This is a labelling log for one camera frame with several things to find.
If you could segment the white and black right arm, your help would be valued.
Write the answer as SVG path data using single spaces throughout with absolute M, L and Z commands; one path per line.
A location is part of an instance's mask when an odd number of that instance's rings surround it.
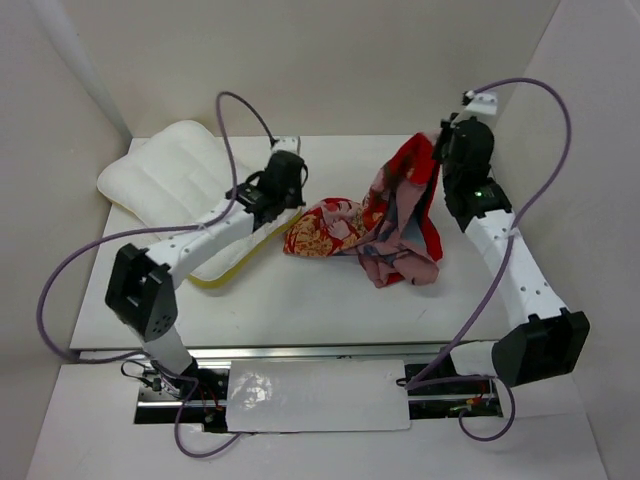
M 569 374 L 590 330 L 586 315 L 553 291 L 515 227 L 511 203 L 489 175 L 493 148 L 490 127 L 471 117 L 444 123 L 435 150 L 446 207 L 497 281 L 511 328 L 498 341 L 462 343 L 448 353 L 436 369 L 448 392 L 460 391 L 471 375 L 515 387 Z

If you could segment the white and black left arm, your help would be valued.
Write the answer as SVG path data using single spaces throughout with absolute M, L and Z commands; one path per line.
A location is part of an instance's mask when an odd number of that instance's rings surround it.
M 189 397 L 205 375 L 175 327 L 176 290 L 226 247 L 279 228 L 305 205 L 304 160 L 290 151 L 271 154 L 264 170 L 228 191 L 195 227 L 145 248 L 128 243 L 115 257 L 105 303 L 139 339 L 163 372 L 161 385 L 176 399 Z

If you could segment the white pillow with yellow edge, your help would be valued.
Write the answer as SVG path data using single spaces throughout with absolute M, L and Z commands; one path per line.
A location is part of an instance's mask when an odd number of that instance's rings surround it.
M 221 139 L 196 121 L 182 120 L 106 167 L 97 189 L 148 228 L 192 224 L 231 189 L 229 159 Z M 189 280 L 200 288 L 222 287 L 263 243 L 293 225 L 301 212 L 300 207 L 285 210 L 276 222 L 202 264 Z

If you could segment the red and pink patterned pillowcase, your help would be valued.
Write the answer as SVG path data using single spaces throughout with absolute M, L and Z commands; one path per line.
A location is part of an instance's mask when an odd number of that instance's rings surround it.
M 377 288 L 439 276 L 443 247 L 429 217 L 439 180 L 436 133 L 410 137 L 378 170 L 364 198 L 329 197 L 286 232 L 283 252 L 308 258 L 354 256 Z

